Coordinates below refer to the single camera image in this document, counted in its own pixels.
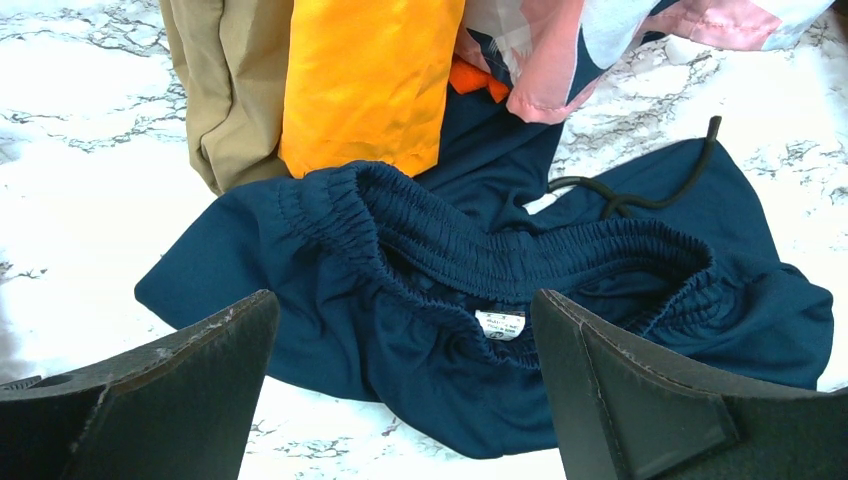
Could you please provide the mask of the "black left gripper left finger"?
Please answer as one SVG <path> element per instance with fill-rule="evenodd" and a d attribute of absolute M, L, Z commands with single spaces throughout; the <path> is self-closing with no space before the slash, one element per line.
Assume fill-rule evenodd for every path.
<path fill-rule="evenodd" d="M 76 370 L 1 388 L 5 479 L 235 479 L 279 325 L 258 291 Z"/>

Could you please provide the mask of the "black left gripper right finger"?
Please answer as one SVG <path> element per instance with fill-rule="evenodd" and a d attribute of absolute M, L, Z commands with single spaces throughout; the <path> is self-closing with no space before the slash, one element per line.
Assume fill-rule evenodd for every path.
<path fill-rule="evenodd" d="M 569 479 L 843 479 L 847 393 L 717 369 L 552 290 L 531 321 Z"/>

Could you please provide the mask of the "navy blue shorts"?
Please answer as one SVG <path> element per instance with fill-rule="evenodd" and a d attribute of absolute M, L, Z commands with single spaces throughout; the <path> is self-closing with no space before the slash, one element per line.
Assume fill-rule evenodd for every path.
<path fill-rule="evenodd" d="M 710 366 L 814 389 L 833 298 L 782 262 L 761 203 L 723 147 L 684 140 L 540 212 L 560 125 L 450 92 L 438 164 L 409 177 L 356 161 L 237 187 L 139 281 L 182 328 L 260 289 L 282 311 L 269 374 L 385 404 L 472 458 L 552 448 L 530 326 L 489 338 L 482 313 L 527 314 L 557 291 Z"/>

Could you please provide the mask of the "red orange shorts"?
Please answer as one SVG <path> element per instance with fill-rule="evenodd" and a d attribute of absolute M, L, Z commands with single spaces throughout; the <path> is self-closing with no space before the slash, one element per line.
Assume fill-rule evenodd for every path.
<path fill-rule="evenodd" d="M 449 84 L 458 94 L 462 95 L 485 90 L 495 103 L 503 102 L 510 93 L 510 88 L 497 80 L 491 73 L 458 56 L 452 58 Z"/>

